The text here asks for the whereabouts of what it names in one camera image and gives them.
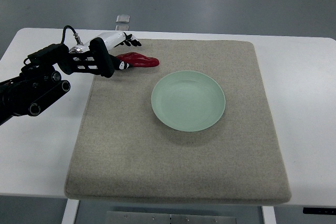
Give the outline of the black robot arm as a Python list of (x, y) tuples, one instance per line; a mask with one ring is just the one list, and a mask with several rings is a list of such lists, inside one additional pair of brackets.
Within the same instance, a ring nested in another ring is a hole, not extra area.
[(65, 45), (65, 35), (62, 37), (60, 43), (28, 55), (19, 76), (1, 82), (2, 124), (14, 116), (38, 116), (70, 90), (70, 82), (62, 79), (54, 65), (68, 75), (112, 77), (119, 59), (108, 53), (102, 38), (94, 38), (88, 51), (76, 54)]

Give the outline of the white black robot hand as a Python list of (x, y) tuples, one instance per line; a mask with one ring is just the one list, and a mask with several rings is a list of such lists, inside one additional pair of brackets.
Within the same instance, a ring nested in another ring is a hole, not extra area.
[[(134, 35), (125, 33), (123, 31), (105, 32), (101, 33), (98, 37), (103, 40), (107, 51), (119, 45), (135, 47), (141, 46), (140, 41)], [(83, 45), (76, 45), (71, 49), (71, 51), (75, 53), (84, 53), (89, 50), (89, 44), (90, 42), (88, 41)], [(117, 57), (112, 57), (112, 63), (115, 70), (125, 70), (133, 67), (131, 63), (122, 61)]]

